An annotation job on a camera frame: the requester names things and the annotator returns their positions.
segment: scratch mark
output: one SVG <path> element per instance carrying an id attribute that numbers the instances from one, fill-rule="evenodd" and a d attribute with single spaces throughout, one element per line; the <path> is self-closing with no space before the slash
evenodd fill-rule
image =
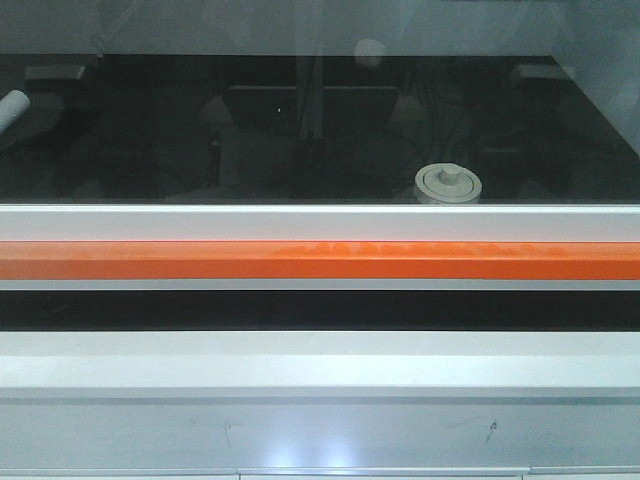
<path id="1" fill-rule="evenodd" d="M 495 432 L 497 429 L 498 429 L 498 422 L 494 420 L 491 426 L 489 427 L 489 435 L 487 435 L 487 439 L 484 441 L 484 443 L 489 443 L 489 440 L 491 440 L 491 437 L 493 437 L 493 432 Z"/>
<path id="2" fill-rule="evenodd" d="M 445 425 L 446 428 L 460 428 L 460 427 L 464 427 L 466 425 L 469 425 L 471 423 L 477 422 L 478 420 L 480 420 L 482 417 L 480 415 L 476 415 L 474 417 L 471 418 L 466 418 L 463 419 L 459 422 L 456 423 L 450 423 L 448 425 Z"/>

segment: white cylindrical cap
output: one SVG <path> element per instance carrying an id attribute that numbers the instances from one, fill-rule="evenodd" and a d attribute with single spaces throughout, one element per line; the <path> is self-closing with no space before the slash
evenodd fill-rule
<path id="1" fill-rule="evenodd" d="M 31 101 L 24 93 L 13 90 L 0 100 L 0 135 L 22 116 L 31 106 Z"/>
<path id="2" fill-rule="evenodd" d="M 482 182 L 455 163 L 434 163 L 418 171 L 413 192 L 420 203 L 478 203 Z"/>

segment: orange strip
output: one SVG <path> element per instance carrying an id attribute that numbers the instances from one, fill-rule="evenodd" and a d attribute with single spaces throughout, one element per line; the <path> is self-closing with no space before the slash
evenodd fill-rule
<path id="1" fill-rule="evenodd" d="M 640 243 L 0 242 L 2 280 L 637 280 Z"/>

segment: white panel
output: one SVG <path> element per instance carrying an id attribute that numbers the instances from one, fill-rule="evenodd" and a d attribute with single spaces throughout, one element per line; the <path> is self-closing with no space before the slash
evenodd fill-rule
<path id="1" fill-rule="evenodd" d="M 0 225 L 0 241 L 637 242 L 640 207 L 0 205 Z"/>
<path id="2" fill-rule="evenodd" d="M 242 478 L 244 480 L 323 480 L 326 479 L 326 477 L 323 477 L 321 475 L 247 475 L 244 474 L 242 475 Z M 477 476 L 473 476 L 471 474 L 469 475 L 465 475 L 464 477 L 466 480 L 507 480 L 508 478 L 513 478 L 514 480 L 517 480 L 518 477 L 512 475 L 505 475 L 505 476 L 482 476 L 482 477 L 477 477 Z M 414 480 L 415 477 L 404 477 L 402 475 L 402 473 L 399 473 L 398 475 L 394 475 L 394 476 L 375 476 L 375 477 L 371 477 L 371 476 L 366 476 L 366 475 L 361 475 L 358 476 L 358 480 Z M 430 480 L 450 480 L 448 477 L 439 477 L 437 475 L 433 475 L 429 477 Z M 353 480 L 353 477 L 350 476 L 345 476 L 345 475 L 333 475 L 331 477 L 331 480 Z"/>
<path id="3" fill-rule="evenodd" d="M 56 477 L 49 477 L 49 476 L 19 476 L 19 477 L 12 477 L 9 475 L 1 475 L 0 477 L 2 478 L 2 480 L 46 480 L 47 478 L 56 478 Z M 133 477 L 133 476 L 125 476 L 125 475 L 118 475 L 118 480 L 150 480 L 153 477 L 150 476 L 139 476 L 139 477 Z M 104 477 L 100 477 L 100 476 L 91 476 L 91 477 L 82 477 L 82 476 L 76 476 L 73 475 L 73 479 L 74 480 L 113 480 L 113 476 L 104 476 Z M 178 476 L 178 475 L 170 475 L 170 476 L 163 476 L 163 480 L 193 480 L 193 476 Z M 240 480 L 240 477 L 238 475 L 203 475 L 198 477 L 198 480 Z"/>
<path id="4" fill-rule="evenodd" d="M 0 474 L 640 465 L 635 333 L 2 333 L 0 366 Z"/>
<path id="5" fill-rule="evenodd" d="M 611 473 L 589 475 L 525 475 L 523 480 L 640 480 L 639 474 Z"/>

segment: glass panel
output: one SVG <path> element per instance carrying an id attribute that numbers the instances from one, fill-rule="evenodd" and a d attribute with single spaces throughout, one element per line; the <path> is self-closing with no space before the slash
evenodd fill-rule
<path id="1" fill-rule="evenodd" d="M 640 0 L 0 0 L 0 202 L 636 203 L 638 48 Z"/>

